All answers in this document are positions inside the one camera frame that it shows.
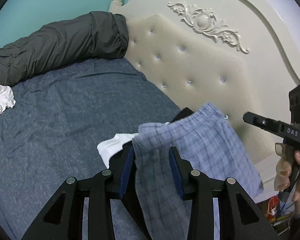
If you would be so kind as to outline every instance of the beige upholstered panel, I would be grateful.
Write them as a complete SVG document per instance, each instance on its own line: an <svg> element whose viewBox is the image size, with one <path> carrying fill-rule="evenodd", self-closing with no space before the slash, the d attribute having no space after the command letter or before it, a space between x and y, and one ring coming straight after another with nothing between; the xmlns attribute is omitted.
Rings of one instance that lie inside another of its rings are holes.
<svg viewBox="0 0 300 240"><path fill-rule="evenodd" d="M189 36L160 15L128 21L126 58L180 108L199 109L211 102L229 118L254 163L273 153L268 133L247 125L246 111L260 112L244 62L209 39Z"/></svg>

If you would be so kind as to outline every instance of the bed sheet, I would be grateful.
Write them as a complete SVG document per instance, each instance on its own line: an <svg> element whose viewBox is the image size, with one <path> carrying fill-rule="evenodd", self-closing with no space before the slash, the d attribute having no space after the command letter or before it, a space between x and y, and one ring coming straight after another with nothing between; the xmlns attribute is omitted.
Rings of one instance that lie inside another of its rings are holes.
<svg viewBox="0 0 300 240"><path fill-rule="evenodd" d="M179 108L126 59L89 59L13 87L14 109L0 115L0 224L21 239L69 176L105 169L97 145L145 122L167 122ZM116 239L143 239L112 201ZM83 239L87 239L84 221Z"/></svg>

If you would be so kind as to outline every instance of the white headboard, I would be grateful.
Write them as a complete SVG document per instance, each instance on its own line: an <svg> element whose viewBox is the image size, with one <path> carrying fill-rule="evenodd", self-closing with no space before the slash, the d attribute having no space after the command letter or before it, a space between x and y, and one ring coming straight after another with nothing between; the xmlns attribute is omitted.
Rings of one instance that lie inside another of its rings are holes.
<svg viewBox="0 0 300 240"><path fill-rule="evenodd" d="M264 0L114 0L129 28L126 58L180 108L216 105L273 186L274 143L245 124L246 111L290 122L288 93L300 84L300 54Z"/></svg>

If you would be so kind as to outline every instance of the wall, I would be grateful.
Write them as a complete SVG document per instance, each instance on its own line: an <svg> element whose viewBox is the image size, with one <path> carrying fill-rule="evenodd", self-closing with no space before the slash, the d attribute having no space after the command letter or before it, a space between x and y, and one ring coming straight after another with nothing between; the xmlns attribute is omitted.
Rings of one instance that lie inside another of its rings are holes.
<svg viewBox="0 0 300 240"><path fill-rule="evenodd" d="M49 22L108 11L112 0L8 0L0 11L0 48Z"/></svg>

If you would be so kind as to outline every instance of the metal screw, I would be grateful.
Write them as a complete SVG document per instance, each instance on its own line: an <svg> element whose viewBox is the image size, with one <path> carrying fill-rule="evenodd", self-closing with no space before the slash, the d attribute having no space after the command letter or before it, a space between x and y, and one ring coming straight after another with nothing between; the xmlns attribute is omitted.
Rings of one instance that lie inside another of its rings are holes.
<svg viewBox="0 0 300 240"><path fill-rule="evenodd" d="M234 184L234 183L236 183L236 180L234 179L234 178L228 178L227 179L227 182L229 183L229 184Z"/></svg>
<svg viewBox="0 0 300 240"><path fill-rule="evenodd" d="M103 176L109 176L111 174L111 170L103 170L102 175Z"/></svg>
<svg viewBox="0 0 300 240"><path fill-rule="evenodd" d="M74 177L69 177L69 178L66 180L66 182L67 182L68 184L72 184L72 183L75 182L75 178L74 178Z"/></svg>
<svg viewBox="0 0 300 240"><path fill-rule="evenodd" d="M192 170L191 171L191 175L192 176L199 176L200 175L200 171L198 171L198 170Z"/></svg>

